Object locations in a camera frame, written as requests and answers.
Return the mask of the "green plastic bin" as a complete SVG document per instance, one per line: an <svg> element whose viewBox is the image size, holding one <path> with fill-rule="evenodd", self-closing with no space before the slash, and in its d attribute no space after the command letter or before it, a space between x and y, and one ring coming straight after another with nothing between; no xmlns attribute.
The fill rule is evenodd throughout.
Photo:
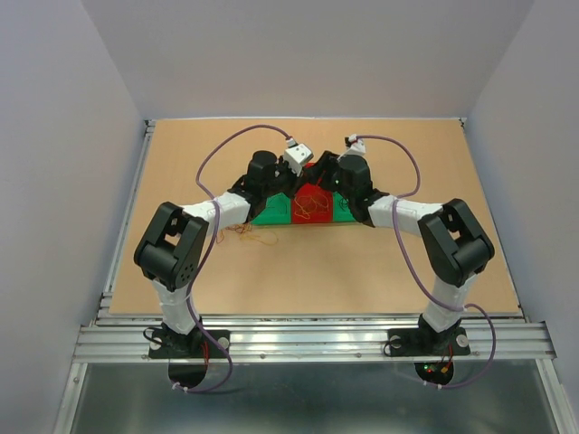
<svg viewBox="0 0 579 434"><path fill-rule="evenodd" d="M340 193L333 193L332 200L332 222L354 222L356 220L349 210L348 201L346 198L344 198Z"/></svg>
<svg viewBox="0 0 579 434"><path fill-rule="evenodd" d="M291 199L279 193L269 197L264 210L252 220L253 225L291 224Z"/></svg>

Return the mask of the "red plastic bin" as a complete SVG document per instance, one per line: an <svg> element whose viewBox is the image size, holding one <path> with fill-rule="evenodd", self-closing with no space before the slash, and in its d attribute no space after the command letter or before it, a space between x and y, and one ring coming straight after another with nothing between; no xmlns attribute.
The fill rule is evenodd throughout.
<svg viewBox="0 0 579 434"><path fill-rule="evenodd" d="M292 224L331 223L333 194L313 184L303 185L291 200Z"/></svg>

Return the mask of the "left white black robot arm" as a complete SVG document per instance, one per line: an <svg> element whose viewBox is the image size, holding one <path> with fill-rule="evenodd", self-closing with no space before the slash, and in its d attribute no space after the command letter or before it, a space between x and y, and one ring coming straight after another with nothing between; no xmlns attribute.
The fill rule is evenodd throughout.
<svg viewBox="0 0 579 434"><path fill-rule="evenodd" d="M229 226L252 222L272 196L293 197L312 156L303 144L282 156L260 150L252 155L246 174L222 195L186 207L159 205L134 254L136 265L153 283L163 314L161 326L144 332L150 358L190 358L210 350L217 338L203 330L192 286L217 235Z"/></svg>

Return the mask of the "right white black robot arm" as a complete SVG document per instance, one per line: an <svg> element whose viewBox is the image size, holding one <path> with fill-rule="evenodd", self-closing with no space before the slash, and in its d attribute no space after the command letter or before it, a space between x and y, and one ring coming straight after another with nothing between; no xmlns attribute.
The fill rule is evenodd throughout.
<svg viewBox="0 0 579 434"><path fill-rule="evenodd" d="M398 242L404 233L422 240L434 285L419 289L428 298L415 328L390 332L385 354L439 354L456 344L466 297L476 277L494 257L495 249L470 207L461 199L417 203L376 189L362 156L337 156L329 151L305 168L306 180L339 193L353 218L366 226L391 228Z"/></svg>

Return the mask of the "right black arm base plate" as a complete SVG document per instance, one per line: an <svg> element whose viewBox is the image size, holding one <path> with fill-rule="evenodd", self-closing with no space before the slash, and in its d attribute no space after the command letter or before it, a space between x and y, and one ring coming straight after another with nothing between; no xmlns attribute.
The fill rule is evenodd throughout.
<svg viewBox="0 0 579 434"><path fill-rule="evenodd" d="M386 353L392 357L442 357L470 355L470 341L466 330L434 333L422 328L391 328L386 331Z"/></svg>

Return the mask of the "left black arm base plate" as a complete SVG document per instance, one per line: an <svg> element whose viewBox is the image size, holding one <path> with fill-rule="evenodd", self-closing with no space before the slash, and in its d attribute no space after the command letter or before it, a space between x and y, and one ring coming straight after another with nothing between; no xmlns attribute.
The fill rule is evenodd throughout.
<svg viewBox="0 0 579 434"><path fill-rule="evenodd" d="M149 343L149 359L226 359L223 351L197 329L189 335L180 335L169 329L148 327L143 336Z"/></svg>

